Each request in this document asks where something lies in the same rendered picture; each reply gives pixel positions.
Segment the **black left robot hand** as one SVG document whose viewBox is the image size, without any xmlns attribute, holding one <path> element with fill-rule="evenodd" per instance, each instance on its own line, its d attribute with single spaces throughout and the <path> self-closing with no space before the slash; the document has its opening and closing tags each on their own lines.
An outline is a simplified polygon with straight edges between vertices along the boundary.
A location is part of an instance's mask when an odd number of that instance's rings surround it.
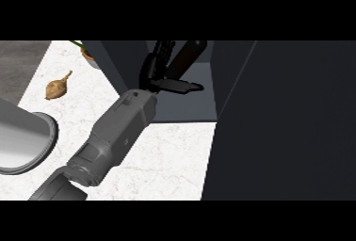
<svg viewBox="0 0 356 241">
<path fill-rule="evenodd" d="M 170 57 L 174 47 L 173 40 L 160 40 L 155 43 L 154 51 L 148 54 L 140 69 L 139 88 L 152 93 L 167 91 L 185 95 L 189 92 L 203 91 L 204 86 L 182 79 L 166 77 L 166 70 L 173 61 Z"/>
</svg>

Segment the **dark brown wine bottle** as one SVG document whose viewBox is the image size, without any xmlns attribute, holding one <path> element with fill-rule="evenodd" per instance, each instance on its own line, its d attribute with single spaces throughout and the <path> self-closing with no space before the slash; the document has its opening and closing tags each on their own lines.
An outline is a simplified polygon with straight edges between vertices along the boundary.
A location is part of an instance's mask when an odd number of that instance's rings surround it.
<svg viewBox="0 0 356 241">
<path fill-rule="evenodd" d="M 177 52 L 177 55 L 166 70 L 166 77 L 169 79 L 182 78 L 182 76 L 185 75 L 185 72 L 188 71 L 198 57 L 201 56 L 205 47 L 207 47 L 205 40 L 189 40 L 183 44 Z"/>
</svg>

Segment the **dark grey cabinet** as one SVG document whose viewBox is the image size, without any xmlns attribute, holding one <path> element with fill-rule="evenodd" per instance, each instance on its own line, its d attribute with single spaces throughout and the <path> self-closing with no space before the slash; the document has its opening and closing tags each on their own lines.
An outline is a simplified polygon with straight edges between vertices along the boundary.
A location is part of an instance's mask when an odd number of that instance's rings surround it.
<svg viewBox="0 0 356 241">
<path fill-rule="evenodd" d="M 155 123 L 216 122 L 248 63 L 256 40 L 210 40 L 182 79 L 204 86 L 180 95 L 157 94 Z M 118 94 L 139 87 L 139 71 L 154 40 L 84 40 L 83 45 Z"/>
</svg>

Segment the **dark grey cabinet door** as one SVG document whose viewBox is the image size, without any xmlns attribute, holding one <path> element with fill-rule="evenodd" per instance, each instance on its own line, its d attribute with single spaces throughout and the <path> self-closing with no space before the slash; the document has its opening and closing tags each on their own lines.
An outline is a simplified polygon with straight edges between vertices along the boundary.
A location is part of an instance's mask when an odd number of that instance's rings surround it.
<svg viewBox="0 0 356 241">
<path fill-rule="evenodd" d="M 356 41 L 260 41 L 216 125 L 207 200 L 356 200 Z"/>
</svg>

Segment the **brown onion with stem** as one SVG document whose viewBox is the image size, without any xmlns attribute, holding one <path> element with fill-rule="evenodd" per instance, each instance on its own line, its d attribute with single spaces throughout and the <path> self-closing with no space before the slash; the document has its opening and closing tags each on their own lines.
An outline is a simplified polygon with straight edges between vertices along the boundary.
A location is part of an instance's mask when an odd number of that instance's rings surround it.
<svg viewBox="0 0 356 241">
<path fill-rule="evenodd" d="M 64 96 L 67 93 L 67 81 L 71 72 L 62 77 L 61 80 L 53 80 L 46 86 L 44 99 L 53 100 Z"/>
</svg>

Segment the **grey metal pot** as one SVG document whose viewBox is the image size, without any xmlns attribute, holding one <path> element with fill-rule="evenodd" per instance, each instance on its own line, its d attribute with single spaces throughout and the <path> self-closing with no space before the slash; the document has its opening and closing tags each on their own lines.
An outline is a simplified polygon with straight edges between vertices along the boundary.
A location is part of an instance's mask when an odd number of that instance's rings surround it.
<svg viewBox="0 0 356 241">
<path fill-rule="evenodd" d="M 46 160 L 59 138 L 55 118 L 0 99 L 0 174 L 18 175 Z"/>
</svg>

